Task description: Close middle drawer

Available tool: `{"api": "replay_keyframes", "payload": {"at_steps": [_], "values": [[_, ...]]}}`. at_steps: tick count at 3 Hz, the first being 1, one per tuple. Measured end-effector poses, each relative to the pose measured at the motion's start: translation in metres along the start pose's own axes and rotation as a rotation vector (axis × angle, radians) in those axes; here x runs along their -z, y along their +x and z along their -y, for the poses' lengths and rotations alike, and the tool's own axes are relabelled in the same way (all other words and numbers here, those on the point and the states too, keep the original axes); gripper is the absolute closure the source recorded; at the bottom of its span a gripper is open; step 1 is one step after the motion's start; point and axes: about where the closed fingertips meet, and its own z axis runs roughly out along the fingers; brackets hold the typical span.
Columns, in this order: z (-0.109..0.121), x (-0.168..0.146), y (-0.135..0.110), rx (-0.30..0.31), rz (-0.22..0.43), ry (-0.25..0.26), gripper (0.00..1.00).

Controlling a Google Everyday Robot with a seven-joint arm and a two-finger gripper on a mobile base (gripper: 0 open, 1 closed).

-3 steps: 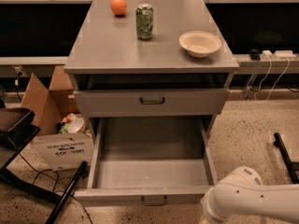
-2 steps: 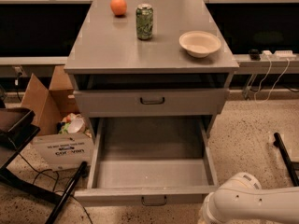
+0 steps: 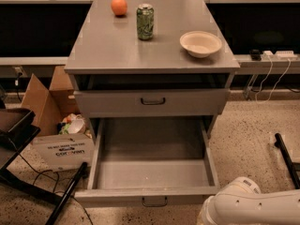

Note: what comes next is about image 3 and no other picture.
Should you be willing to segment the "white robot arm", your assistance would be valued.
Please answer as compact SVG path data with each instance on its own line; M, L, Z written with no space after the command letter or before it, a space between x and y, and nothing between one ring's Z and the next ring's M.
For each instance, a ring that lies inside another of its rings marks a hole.
M300 190L261 193L251 179L237 177L202 205L204 225L300 225Z

